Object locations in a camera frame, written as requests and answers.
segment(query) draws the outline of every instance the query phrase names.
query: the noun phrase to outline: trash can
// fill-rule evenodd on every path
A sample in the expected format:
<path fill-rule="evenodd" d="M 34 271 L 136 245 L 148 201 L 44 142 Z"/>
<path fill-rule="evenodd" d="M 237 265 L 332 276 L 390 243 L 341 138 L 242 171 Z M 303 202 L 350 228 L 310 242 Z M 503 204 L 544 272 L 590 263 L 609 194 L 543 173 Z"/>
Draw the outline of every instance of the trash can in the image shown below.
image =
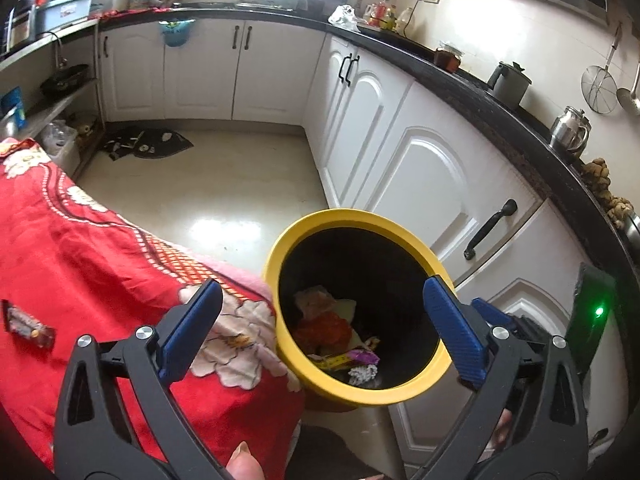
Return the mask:
<path fill-rule="evenodd" d="M 424 281 L 434 274 L 453 289 L 431 250 L 391 220 L 353 209 L 300 219 L 280 235 L 264 270 L 273 292 L 281 358 L 306 387 L 351 406 L 395 404 L 423 393 L 451 364 L 422 302 Z M 355 300 L 352 326 L 380 338 L 380 389 L 332 378 L 296 345 L 291 332 L 302 313 L 294 295 L 315 285 L 336 299 Z"/>

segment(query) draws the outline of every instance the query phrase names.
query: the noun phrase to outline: metal kettle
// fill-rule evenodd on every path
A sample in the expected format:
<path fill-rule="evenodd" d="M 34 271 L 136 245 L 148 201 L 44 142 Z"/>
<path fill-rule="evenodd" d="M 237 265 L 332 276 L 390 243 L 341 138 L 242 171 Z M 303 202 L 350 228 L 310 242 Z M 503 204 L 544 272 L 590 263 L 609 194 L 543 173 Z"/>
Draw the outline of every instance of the metal kettle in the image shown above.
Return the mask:
<path fill-rule="evenodd" d="M 564 151 L 580 157 L 587 147 L 591 123 L 585 117 L 584 110 L 578 111 L 568 106 L 564 109 L 564 114 L 556 117 L 550 132 L 550 145 L 556 152 Z"/>
<path fill-rule="evenodd" d="M 486 83 L 489 85 L 490 94 L 503 105 L 515 110 L 524 92 L 531 84 L 531 79 L 523 74 L 524 69 L 515 61 L 513 65 L 500 62 L 494 73 Z"/>

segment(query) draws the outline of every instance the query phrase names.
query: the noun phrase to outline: tiled floor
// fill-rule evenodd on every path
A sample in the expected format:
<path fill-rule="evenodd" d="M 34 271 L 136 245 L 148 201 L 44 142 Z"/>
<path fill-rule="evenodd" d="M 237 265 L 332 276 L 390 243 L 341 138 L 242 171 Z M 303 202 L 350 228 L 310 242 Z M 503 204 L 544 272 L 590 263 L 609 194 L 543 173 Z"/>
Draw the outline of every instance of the tiled floor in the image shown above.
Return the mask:
<path fill-rule="evenodd" d="M 327 208 L 303 136 L 182 133 L 194 148 L 168 158 L 113 162 L 97 153 L 78 184 L 153 234 L 256 274 L 284 229 Z M 305 413 L 303 420 L 340 434 L 370 466 L 404 478 L 386 408 Z"/>

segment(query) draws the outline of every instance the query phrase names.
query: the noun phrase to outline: white cabinet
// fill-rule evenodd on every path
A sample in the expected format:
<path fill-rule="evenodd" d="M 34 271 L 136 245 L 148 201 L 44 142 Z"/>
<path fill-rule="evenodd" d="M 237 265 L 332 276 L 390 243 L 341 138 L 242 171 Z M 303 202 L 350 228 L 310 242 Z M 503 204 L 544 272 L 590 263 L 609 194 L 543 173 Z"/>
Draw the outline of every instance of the white cabinet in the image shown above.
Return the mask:
<path fill-rule="evenodd" d="M 100 79 L 106 120 L 164 119 L 164 41 L 158 24 L 104 32 Z"/>
<path fill-rule="evenodd" d="M 409 229 L 461 283 L 527 221 L 541 200 L 480 132 L 453 108 L 412 85 L 361 189 L 347 206 Z M 466 260 L 465 248 L 508 199 L 518 205 Z"/>
<path fill-rule="evenodd" d="M 311 147 L 316 166 L 320 168 L 329 132 L 342 95 L 348 89 L 344 73 L 356 47 L 336 36 L 327 35 L 316 68 L 302 126 Z"/>
<path fill-rule="evenodd" d="M 233 118 L 302 124 L 324 36 L 293 25 L 246 22 Z"/>
<path fill-rule="evenodd" d="M 413 79 L 386 61 L 359 50 L 344 69 L 346 87 L 329 125 L 320 179 L 331 207 L 351 207 Z"/>
<path fill-rule="evenodd" d="M 463 303 L 483 298 L 502 311 L 527 316 L 551 334 L 564 335 L 581 262 L 589 262 L 574 234 L 546 201 L 487 263 L 457 287 Z M 402 458 L 422 465 L 449 432 L 469 397 L 452 366 L 431 389 L 390 406 Z M 609 428 L 608 440 L 626 419 L 627 386 L 622 343 L 613 315 L 586 381 L 590 438 Z"/>
<path fill-rule="evenodd" d="M 190 32 L 164 52 L 164 116 L 230 120 L 244 22 L 196 20 Z"/>

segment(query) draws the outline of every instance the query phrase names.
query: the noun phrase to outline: yellow rim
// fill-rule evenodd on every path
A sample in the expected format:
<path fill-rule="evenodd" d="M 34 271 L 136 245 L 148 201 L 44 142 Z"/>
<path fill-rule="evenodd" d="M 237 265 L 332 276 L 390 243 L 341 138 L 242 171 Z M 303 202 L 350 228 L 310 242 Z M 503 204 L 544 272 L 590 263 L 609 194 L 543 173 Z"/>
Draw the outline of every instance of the yellow rim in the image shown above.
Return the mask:
<path fill-rule="evenodd" d="M 264 278 L 273 292 L 273 305 L 277 314 L 276 337 L 280 354 L 291 370 L 304 383 L 326 397 L 361 406 L 395 404 L 411 399 L 433 386 L 449 368 L 451 358 L 442 341 L 438 342 L 431 361 L 411 380 L 387 390 L 365 390 L 341 383 L 311 364 L 293 341 L 284 323 L 280 311 L 278 282 L 285 259 L 304 238 L 325 229 L 338 227 L 361 228 L 388 238 L 406 250 L 420 263 L 428 275 L 439 274 L 451 290 L 454 290 L 453 282 L 447 271 L 431 250 L 417 237 L 391 220 L 355 209 L 329 209 L 313 213 L 290 225 L 280 235 L 271 250 L 264 269 Z"/>

